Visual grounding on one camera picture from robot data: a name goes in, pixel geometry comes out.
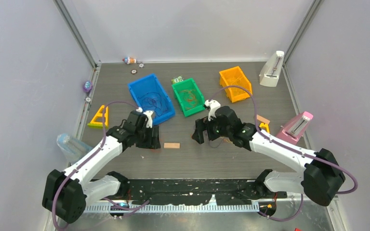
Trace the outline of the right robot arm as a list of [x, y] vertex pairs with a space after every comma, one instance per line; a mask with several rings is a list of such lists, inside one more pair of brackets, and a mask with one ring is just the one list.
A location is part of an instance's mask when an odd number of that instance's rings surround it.
[[210, 141], [229, 138], [239, 148], [264, 154], [293, 169], [293, 172], [264, 170], [255, 185], [261, 197], [281, 191], [300, 193], [318, 205], [328, 206], [345, 182], [331, 151], [324, 148], [314, 151], [283, 141], [256, 128], [255, 124], [242, 122], [228, 106], [195, 121], [192, 139], [202, 144], [204, 133]]

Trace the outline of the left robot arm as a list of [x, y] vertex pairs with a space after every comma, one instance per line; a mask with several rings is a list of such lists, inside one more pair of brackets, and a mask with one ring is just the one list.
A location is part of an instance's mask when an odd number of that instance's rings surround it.
[[67, 223], [73, 223], [86, 207], [108, 196], [123, 199], [128, 195], [128, 179], [111, 171], [99, 180], [94, 176], [112, 159], [133, 145], [143, 149], [159, 149], [159, 127], [153, 125], [153, 111], [141, 108], [130, 112], [122, 126], [106, 132], [99, 144], [82, 159], [63, 171], [49, 173], [42, 206]]

